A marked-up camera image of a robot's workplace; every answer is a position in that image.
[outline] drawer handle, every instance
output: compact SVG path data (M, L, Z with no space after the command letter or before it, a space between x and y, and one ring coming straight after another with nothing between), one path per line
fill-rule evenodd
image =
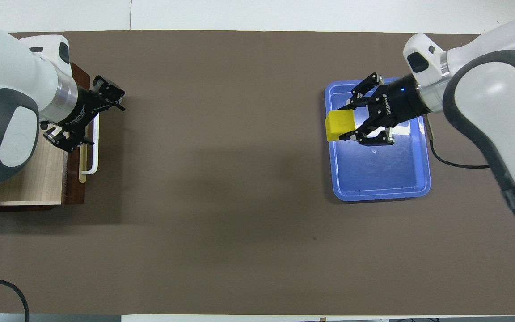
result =
M98 169L98 118L100 117L100 114L97 114L97 116L93 119L93 161L92 165L89 170L81 171L81 174L88 175L93 174Z

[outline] plastic tray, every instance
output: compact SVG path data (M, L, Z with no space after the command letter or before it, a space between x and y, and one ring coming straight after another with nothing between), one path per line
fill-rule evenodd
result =
M385 83L395 79L386 79ZM361 80L332 82L325 89L325 112L336 110L351 98ZM366 108L355 110L360 126ZM431 170L422 117L392 129L395 144L366 147L356 141L329 142L333 191L343 201L414 198L431 189Z

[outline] black cable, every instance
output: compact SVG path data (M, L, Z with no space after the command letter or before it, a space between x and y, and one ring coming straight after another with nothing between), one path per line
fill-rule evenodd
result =
M429 137L429 143L431 145L431 151L432 151L433 155L440 162L444 163L445 165L451 165L452 167L463 168L463 169L488 169L490 167L490 165L461 165L460 163L454 163L454 162L446 161L445 159L442 159L441 157L439 157L438 154L435 151L435 144L433 143L433 140L435 139L435 136L433 135L433 129L431 127L431 123L429 122L429 117L426 114L424 114L423 118L425 119L426 133L427 133L427 135Z
M431 320L432 322L440 322L439 318L426 318L427 320ZM395 322L401 322L401 321L408 321L411 320L411 322L415 322L413 318L401 318L401 320L396 320Z
M452 165L452 167L456 168L463 168L463 169L488 169L490 165L461 165L460 163L452 163L450 161L446 161L445 159L442 159L438 156L438 154L435 151L435 144L433 143L433 139L429 140L429 143L431 144L431 151L433 152L433 155L442 163L445 165Z
M23 304L23 311L25 312L25 322L29 322L29 306L27 305L27 299L25 298L25 295L23 295L23 292L21 292L21 290L15 284L10 283L8 281L0 280L0 284L8 288L11 288L13 291L17 293Z

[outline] yellow block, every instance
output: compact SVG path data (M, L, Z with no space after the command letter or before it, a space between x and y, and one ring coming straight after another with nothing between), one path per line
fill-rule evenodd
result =
M338 141L339 135L355 130L353 110L330 110L325 118L327 141Z

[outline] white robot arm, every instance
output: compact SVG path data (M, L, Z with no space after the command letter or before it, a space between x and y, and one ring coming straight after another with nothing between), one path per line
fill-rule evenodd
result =
M515 21L449 51L417 34L403 55L411 74L384 85L374 73L352 90L342 109L367 106L369 118L339 139L391 145L389 132L368 135L381 126L443 110L482 151L515 215ZM365 97L374 86L375 93Z
M82 143L84 127L103 110L120 106L124 92L100 76L92 90L77 86L69 59L69 43L61 35L15 39L0 30L0 183L28 162L39 127L56 124L45 138L73 151Z

